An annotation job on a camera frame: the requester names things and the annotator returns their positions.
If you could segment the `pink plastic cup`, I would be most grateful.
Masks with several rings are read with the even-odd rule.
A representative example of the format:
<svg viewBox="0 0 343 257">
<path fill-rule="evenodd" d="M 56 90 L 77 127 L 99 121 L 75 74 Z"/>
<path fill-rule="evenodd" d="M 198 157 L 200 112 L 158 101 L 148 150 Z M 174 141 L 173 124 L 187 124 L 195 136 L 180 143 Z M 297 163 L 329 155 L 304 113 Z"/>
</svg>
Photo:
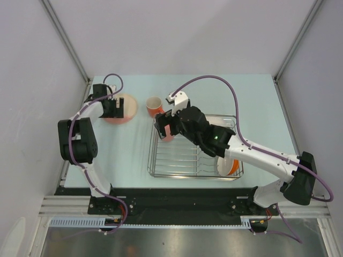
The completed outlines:
<svg viewBox="0 0 343 257">
<path fill-rule="evenodd" d="M 169 125 L 165 126 L 165 132 L 166 132 L 166 136 L 162 139 L 162 141 L 163 142 L 171 142 L 174 139 L 174 137 L 170 133 L 170 126 Z"/>
</svg>

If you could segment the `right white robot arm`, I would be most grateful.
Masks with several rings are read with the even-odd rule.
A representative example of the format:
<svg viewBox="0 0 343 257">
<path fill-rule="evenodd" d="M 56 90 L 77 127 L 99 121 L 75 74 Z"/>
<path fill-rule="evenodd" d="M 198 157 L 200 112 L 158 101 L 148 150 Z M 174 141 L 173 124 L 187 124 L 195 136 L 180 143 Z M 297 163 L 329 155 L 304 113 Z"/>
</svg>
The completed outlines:
<svg viewBox="0 0 343 257">
<path fill-rule="evenodd" d="M 161 139 L 168 134 L 184 136 L 208 156 L 217 157 L 218 171 L 224 175 L 229 173 L 233 160 L 238 160 L 276 176 L 277 181 L 252 190 L 253 196 L 247 201 L 252 214 L 259 215 L 266 207 L 286 200 L 309 205 L 317 174 L 313 154 L 284 154 L 242 140 L 237 131 L 225 127 L 217 118 L 205 116 L 197 107 L 188 107 L 175 115 L 171 111 L 157 114 L 154 119 Z"/>
</svg>

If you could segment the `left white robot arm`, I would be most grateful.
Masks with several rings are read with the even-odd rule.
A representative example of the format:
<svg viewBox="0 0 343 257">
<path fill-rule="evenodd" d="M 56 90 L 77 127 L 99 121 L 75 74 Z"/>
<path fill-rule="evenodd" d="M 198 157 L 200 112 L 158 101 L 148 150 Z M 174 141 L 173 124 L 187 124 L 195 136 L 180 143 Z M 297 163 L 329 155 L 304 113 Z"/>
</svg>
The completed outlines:
<svg viewBox="0 0 343 257">
<path fill-rule="evenodd" d="M 118 209 L 118 200 L 110 196 L 111 183 L 97 163 L 98 143 L 93 124 L 99 119 L 122 118 L 124 98 L 116 97 L 122 87 L 94 84 L 92 93 L 81 109 L 71 118 L 57 124 L 59 150 L 63 160 L 80 170 L 91 191 L 91 196 L 102 198 L 100 208 L 107 214 Z"/>
</svg>

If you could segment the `orange and white bowl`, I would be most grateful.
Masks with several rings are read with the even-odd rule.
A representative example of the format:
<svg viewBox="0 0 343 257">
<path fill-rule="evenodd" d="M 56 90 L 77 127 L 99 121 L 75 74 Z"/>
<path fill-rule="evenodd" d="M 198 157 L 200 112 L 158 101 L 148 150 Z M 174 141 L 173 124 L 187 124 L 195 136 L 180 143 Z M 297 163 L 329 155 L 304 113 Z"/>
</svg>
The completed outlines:
<svg viewBox="0 0 343 257">
<path fill-rule="evenodd" d="M 233 175 L 239 166 L 239 161 L 236 159 L 219 157 L 217 160 L 217 171 L 222 177 Z"/>
</svg>

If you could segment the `beige pink floral plate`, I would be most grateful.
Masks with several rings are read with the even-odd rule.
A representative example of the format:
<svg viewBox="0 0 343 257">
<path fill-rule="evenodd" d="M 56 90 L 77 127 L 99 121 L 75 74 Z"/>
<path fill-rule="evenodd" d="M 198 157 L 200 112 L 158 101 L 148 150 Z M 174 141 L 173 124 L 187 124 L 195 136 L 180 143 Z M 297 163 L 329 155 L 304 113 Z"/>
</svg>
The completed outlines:
<svg viewBox="0 0 343 257">
<path fill-rule="evenodd" d="M 116 95 L 116 98 L 124 98 L 124 107 L 123 107 L 123 118 L 105 118 L 105 121 L 110 124 L 124 124 L 129 122 L 134 118 L 138 111 L 138 102 L 130 94 L 120 93 Z"/>
</svg>

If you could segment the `white ceramic plate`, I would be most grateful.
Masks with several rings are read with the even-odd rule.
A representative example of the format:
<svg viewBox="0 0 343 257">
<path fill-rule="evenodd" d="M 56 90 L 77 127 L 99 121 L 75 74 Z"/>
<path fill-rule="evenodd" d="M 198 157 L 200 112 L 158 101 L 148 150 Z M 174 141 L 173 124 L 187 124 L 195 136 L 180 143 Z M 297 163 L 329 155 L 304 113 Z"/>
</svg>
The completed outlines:
<svg viewBox="0 0 343 257">
<path fill-rule="evenodd" d="M 228 127 L 232 130 L 235 130 L 236 118 L 233 116 L 205 115 L 205 117 L 211 125 Z"/>
</svg>

